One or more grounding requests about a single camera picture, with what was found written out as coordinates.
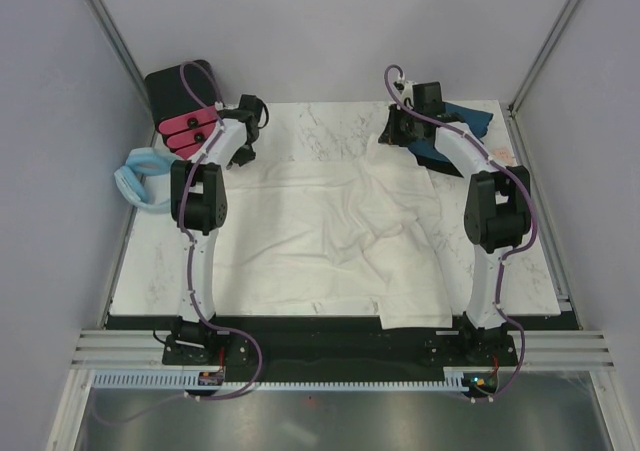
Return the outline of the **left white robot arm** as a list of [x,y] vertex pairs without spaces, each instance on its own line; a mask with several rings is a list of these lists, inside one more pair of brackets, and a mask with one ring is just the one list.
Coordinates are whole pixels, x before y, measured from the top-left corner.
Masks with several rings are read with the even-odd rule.
[[209,327],[215,316],[213,257],[220,228],[228,212],[224,171],[256,158],[260,121],[269,118],[264,102],[243,95],[235,108],[221,109],[211,133],[196,140],[196,148],[170,168],[171,216],[185,240],[184,291],[179,321],[171,343],[185,344],[185,353],[208,364],[219,353],[219,340]]

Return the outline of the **black pink drawer box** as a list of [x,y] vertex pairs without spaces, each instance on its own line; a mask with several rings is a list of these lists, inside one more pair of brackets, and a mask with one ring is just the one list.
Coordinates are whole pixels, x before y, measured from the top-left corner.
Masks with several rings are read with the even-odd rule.
[[148,74],[144,79],[156,131],[164,145],[182,159],[194,155],[217,124],[215,104],[222,102],[206,60]]

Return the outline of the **white t shirt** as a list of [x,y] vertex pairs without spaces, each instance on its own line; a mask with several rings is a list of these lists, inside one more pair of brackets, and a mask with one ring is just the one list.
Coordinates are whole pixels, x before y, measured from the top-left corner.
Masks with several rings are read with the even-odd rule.
[[451,324],[431,241],[441,206],[410,152],[371,140],[351,161],[255,162],[224,181],[229,212],[213,258],[219,314]]

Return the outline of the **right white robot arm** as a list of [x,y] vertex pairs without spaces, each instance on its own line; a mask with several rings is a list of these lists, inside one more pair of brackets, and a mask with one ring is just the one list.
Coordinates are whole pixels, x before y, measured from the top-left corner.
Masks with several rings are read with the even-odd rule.
[[465,362],[481,364],[509,346],[501,304],[505,261],[529,249],[537,237],[529,171],[499,163],[466,118],[446,110],[439,83],[412,82],[396,65],[384,81],[393,103],[381,141],[406,148],[423,141],[467,183],[463,225],[474,247],[474,271],[457,348]]

